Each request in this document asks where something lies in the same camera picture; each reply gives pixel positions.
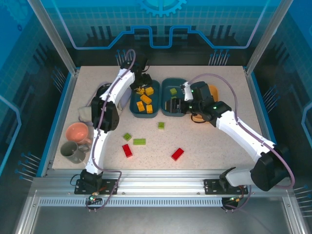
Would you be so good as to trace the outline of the teal plastic container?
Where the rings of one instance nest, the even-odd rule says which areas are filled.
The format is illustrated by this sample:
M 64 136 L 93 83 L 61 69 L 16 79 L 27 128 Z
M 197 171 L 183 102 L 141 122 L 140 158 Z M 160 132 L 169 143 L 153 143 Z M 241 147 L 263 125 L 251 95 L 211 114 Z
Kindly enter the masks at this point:
M 143 102 L 145 111 L 139 112 L 137 108 L 137 102 L 141 101 L 139 94 L 137 94 L 137 91 L 132 91 L 131 97 L 130 97 L 130 111 L 131 113 L 137 117 L 137 118 L 154 118 L 160 108 L 160 83 L 156 80 L 153 80 L 152 85 L 149 85 L 148 87 L 153 87 L 154 93 L 150 96 L 148 96 L 151 100 L 152 103 L 151 105 L 153 106 L 153 113 L 152 114 L 147 114 L 146 112 L 146 104 Z
M 169 113 L 165 110 L 166 101 L 170 100 L 172 97 L 184 99 L 184 94 L 180 88 L 182 84 L 186 82 L 185 79 L 182 78 L 166 78 L 161 83 L 161 102 L 160 107 L 161 111 L 165 116 L 169 117 L 183 117 L 183 113 Z M 170 90 L 175 88 L 177 93 L 172 95 Z

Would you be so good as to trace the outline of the lavender plate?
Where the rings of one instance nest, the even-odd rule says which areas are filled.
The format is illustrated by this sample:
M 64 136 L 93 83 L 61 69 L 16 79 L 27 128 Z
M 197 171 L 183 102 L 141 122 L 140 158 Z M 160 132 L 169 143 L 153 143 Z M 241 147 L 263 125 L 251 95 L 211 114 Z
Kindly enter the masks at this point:
M 104 82 L 104 83 L 102 83 L 100 86 L 102 86 L 102 85 L 107 85 L 108 88 L 109 88 L 109 87 L 111 86 L 111 83 L 109 83 L 109 82 Z M 122 95 L 122 97 L 121 97 L 121 99 L 120 99 L 120 101 L 119 101 L 119 103 L 118 103 L 118 105 L 117 105 L 117 108 L 118 108 L 120 111 L 122 111 L 122 110 L 125 108 L 126 104 L 128 103 L 128 101 L 129 101 L 129 99 L 130 99 L 131 93 L 132 93 L 132 90 L 131 90 L 130 88 L 127 88 L 127 89 L 125 90 L 124 94 Z

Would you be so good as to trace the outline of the long red lego brick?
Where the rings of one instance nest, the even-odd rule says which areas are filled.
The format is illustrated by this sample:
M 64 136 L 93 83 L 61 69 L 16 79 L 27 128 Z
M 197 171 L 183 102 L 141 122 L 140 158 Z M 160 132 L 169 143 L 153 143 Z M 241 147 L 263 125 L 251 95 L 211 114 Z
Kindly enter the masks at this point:
M 122 149 L 123 149 L 123 151 L 125 153 L 125 156 L 127 158 L 129 158 L 129 157 L 131 157 L 133 155 L 133 153 L 132 153 L 132 151 L 130 149 L 130 146 L 128 144 L 122 145 Z
M 172 155 L 171 155 L 171 158 L 174 160 L 174 161 L 177 161 L 184 153 L 184 150 L 181 149 L 181 148 L 178 148 Z

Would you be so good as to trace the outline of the grey mug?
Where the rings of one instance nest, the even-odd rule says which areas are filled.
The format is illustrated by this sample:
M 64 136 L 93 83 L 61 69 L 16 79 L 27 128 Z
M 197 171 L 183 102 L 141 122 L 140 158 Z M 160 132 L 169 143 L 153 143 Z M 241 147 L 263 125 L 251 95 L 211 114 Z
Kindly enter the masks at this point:
M 61 155 L 73 164 L 79 164 L 83 162 L 85 160 L 86 153 L 89 151 L 89 145 L 78 145 L 74 141 L 68 141 L 60 148 Z

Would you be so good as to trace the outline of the aluminium side rail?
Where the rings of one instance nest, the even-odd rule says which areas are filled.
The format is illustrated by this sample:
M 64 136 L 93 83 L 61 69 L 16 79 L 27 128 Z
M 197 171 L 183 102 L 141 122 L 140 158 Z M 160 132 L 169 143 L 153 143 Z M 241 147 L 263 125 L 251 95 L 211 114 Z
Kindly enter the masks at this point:
M 48 135 L 48 139 L 42 153 L 36 177 L 46 176 L 50 161 L 54 160 L 79 72 L 80 67 L 77 68 L 75 75 L 69 73 L 67 76 L 65 86 L 61 93 L 58 107 Z
M 251 75 L 246 75 L 246 80 L 252 96 L 256 115 L 261 129 L 260 135 L 263 136 L 265 139 L 275 143 L 276 140 L 272 130 L 272 126 L 269 121 L 268 114 L 266 112 L 264 102 L 262 100 L 262 96 L 259 90 L 259 86 L 254 74 L 252 73 Z M 269 156 L 265 157 L 263 163 L 266 167 L 268 167 L 268 169 L 272 169 L 276 176 L 280 178 L 284 176 L 289 177 L 289 173 L 285 168 L 284 164 L 273 152 L 269 151 Z

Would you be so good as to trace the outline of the aluminium cross rail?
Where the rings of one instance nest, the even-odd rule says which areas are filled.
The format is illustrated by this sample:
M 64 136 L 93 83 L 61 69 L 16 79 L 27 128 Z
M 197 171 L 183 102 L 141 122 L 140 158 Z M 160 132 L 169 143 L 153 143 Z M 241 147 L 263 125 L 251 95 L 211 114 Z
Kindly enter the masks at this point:
M 117 197 L 203 197 L 203 181 L 218 179 L 222 170 L 123 170 L 103 174 L 107 179 L 119 179 Z M 73 197 L 70 185 L 73 175 L 81 170 L 47 171 L 45 177 L 33 179 L 29 195 L 38 197 Z

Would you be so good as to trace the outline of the aluminium frame post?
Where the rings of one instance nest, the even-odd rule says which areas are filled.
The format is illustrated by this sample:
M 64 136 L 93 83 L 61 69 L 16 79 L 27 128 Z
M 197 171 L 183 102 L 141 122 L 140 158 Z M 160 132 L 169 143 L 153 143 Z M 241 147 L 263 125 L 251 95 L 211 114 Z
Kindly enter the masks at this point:
M 50 41 L 54 45 L 56 51 L 58 52 L 60 58 L 65 64 L 67 70 L 71 75 L 76 75 L 77 68 L 68 53 L 68 50 L 65 47 L 58 31 L 56 30 L 52 20 L 50 19 L 46 9 L 40 0 L 27 0 L 32 10 L 34 11 L 36 17 L 40 21 L 42 27 L 44 28 L 46 34 L 48 35 Z
M 262 55 L 264 54 L 267 46 L 269 45 L 271 39 L 277 32 L 284 16 L 286 15 L 288 9 L 290 8 L 293 0 L 281 0 L 278 5 L 273 17 L 271 18 L 263 36 L 261 37 L 258 45 L 256 46 L 247 66 L 246 66 L 246 76 L 250 76 L 254 68 L 258 64 Z

